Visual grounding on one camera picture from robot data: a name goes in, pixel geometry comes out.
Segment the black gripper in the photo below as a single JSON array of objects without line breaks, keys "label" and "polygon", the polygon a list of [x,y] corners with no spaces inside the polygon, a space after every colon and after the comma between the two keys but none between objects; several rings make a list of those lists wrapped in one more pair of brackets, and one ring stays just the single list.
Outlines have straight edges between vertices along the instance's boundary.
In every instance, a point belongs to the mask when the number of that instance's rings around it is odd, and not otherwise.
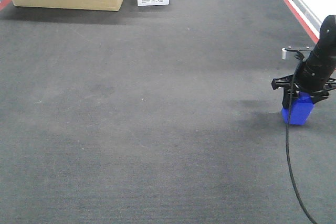
[{"label": "black gripper", "polygon": [[295,73],[282,78],[274,78],[271,86],[274,90],[283,88],[282,107],[289,108],[289,100],[298,99],[298,93],[310,95],[313,104],[329,97],[329,91],[335,89],[335,79],[330,76],[335,71],[335,63],[311,63],[309,60],[298,64]]}]

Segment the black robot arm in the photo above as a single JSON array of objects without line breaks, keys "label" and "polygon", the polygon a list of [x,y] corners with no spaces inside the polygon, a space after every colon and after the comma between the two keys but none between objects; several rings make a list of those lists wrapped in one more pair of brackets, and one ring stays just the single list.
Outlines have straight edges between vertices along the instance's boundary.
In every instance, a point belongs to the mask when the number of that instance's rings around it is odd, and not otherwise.
[{"label": "black robot arm", "polygon": [[294,74],[274,78],[271,86],[274,90],[283,88],[283,108],[298,98],[299,92],[311,96],[315,104],[329,97],[329,91],[335,89],[335,15],[327,16],[320,27],[319,40],[313,50],[284,48],[282,55],[291,53],[300,60]]}]

